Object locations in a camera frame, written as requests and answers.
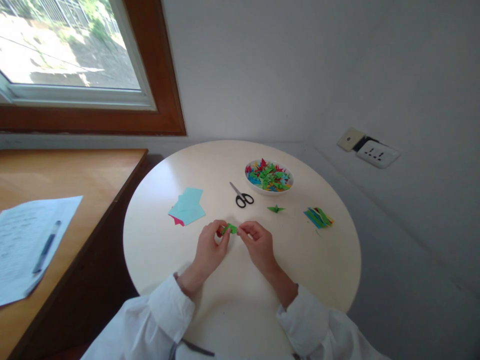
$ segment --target round white table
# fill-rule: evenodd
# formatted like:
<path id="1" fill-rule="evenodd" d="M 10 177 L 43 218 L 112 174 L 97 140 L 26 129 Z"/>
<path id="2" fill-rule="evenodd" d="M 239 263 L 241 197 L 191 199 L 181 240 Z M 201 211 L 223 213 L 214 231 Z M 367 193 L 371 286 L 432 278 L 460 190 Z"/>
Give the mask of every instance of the round white table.
<path id="1" fill-rule="evenodd" d="M 255 159 L 277 161 L 293 174 L 294 186 L 280 196 L 249 188 L 245 165 Z M 239 208 L 237 194 L 254 204 Z M 185 188 L 203 189 L 205 216 L 182 227 L 168 216 Z M 286 210 L 274 213 L 267 207 Z M 335 220 L 318 229 L 305 216 L 320 207 Z M 297 158 L 247 141 L 212 141 L 180 150 L 155 166 L 135 191 L 125 216 L 123 251 L 131 279 L 141 295 L 151 293 L 194 259 L 204 225 L 224 219 L 233 225 L 256 220 L 273 234 L 280 266 L 323 304 L 348 311 L 360 281 L 361 254 L 355 225 L 342 200 L 313 169 Z M 279 301 L 252 264 L 240 239 L 232 235 L 228 252 L 194 297 L 193 320 L 185 339 L 219 355 L 252 356 L 292 353 L 276 319 Z"/>

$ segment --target scissors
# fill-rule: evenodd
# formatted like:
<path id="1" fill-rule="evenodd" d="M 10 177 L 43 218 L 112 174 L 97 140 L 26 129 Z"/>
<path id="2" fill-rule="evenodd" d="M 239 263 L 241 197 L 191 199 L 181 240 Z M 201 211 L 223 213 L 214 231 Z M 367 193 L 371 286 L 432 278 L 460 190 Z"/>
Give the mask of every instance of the scissors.
<path id="1" fill-rule="evenodd" d="M 231 185 L 231 187 L 233 188 L 233 190 L 235 190 L 235 192 L 237 193 L 237 196 L 236 196 L 236 198 L 235 198 L 235 202 L 236 202 L 236 204 L 237 204 L 237 206 L 238 206 L 239 208 L 242 208 L 242 209 L 243 209 L 244 207 L 247 206 L 247 204 L 251 205 L 251 204 L 254 203 L 254 198 L 253 198 L 253 197 L 251 197 L 250 195 L 248 195 L 248 194 L 246 194 L 246 193 L 241 193 L 241 192 L 235 187 L 235 185 L 233 185 L 232 183 L 230 183 L 230 185 Z"/>

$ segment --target white shirt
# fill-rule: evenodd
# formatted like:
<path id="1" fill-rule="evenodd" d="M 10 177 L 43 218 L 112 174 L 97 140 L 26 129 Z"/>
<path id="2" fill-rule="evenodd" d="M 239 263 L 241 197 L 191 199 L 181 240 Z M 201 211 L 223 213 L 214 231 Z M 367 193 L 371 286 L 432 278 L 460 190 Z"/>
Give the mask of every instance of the white shirt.
<path id="1" fill-rule="evenodd" d="M 218 359 L 180 343 L 194 309 L 171 275 L 150 296 L 126 301 L 82 359 L 168 360 L 173 353 L 176 360 Z M 301 359 L 388 359 L 369 344 L 347 315 L 323 306 L 301 285 L 287 311 L 280 306 L 276 317 Z"/>

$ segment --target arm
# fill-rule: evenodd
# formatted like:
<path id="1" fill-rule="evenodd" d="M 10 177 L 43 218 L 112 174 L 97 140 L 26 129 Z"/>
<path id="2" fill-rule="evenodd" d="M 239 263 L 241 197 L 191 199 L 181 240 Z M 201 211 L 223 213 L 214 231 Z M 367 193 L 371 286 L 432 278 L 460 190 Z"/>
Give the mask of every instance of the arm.
<path id="1" fill-rule="evenodd" d="M 239 226 L 238 235 L 252 262 L 280 300 L 277 318 L 302 359 L 386 359 L 340 311 L 323 306 L 303 286 L 296 285 L 278 265 L 272 234 L 256 221 Z"/>
<path id="2" fill-rule="evenodd" d="M 173 274 L 150 296 L 126 301 L 90 345 L 82 359 L 168 359 L 175 344 L 189 327 L 195 305 L 191 297 L 220 265 L 230 240 L 227 223 L 215 220 L 203 228 L 192 264 L 180 275 Z"/>

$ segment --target window glass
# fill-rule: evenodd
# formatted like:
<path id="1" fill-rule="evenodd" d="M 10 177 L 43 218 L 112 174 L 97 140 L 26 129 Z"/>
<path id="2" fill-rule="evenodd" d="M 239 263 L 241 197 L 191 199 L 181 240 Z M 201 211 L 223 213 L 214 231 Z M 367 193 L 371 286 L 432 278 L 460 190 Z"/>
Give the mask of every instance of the window glass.
<path id="1" fill-rule="evenodd" d="M 108 0 L 0 0 L 11 83 L 139 90 Z"/>

